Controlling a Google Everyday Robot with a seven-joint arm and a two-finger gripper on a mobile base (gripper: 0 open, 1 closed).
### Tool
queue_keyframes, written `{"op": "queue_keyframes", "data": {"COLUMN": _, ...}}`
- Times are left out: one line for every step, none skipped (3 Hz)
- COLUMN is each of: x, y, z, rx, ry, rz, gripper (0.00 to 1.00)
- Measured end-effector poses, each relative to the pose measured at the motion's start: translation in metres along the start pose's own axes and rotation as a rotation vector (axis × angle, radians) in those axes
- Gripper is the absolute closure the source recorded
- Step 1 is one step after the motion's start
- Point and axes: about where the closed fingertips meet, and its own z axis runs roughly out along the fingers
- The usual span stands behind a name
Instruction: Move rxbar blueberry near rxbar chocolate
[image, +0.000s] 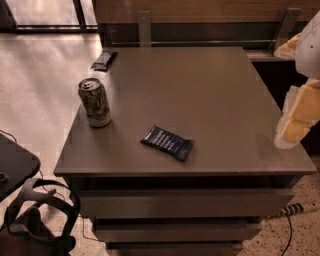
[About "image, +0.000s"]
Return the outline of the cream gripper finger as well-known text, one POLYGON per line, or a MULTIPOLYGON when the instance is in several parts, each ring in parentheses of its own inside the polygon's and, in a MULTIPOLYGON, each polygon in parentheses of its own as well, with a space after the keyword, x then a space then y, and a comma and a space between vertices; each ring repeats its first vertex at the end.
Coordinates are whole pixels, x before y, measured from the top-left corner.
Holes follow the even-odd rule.
POLYGON ((301 87, 291 86, 286 94, 274 144, 279 149, 298 145, 320 121, 320 81, 308 79, 301 87))
POLYGON ((274 52, 274 56, 280 59, 294 60, 300 36, 301 34, 298 33, 289 39, 285 44, 278 47, 274 52))

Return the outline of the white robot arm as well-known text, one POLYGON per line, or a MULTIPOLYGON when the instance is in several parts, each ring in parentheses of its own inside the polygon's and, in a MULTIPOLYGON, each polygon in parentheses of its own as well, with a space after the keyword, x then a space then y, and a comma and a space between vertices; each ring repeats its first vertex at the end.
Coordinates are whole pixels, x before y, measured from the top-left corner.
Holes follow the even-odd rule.
POLYGON ((277 148, 291 149, 320 121, 320 11, 274 55, 294 60, 296 71, 308 78, 289 88, 274 137, 277 148))

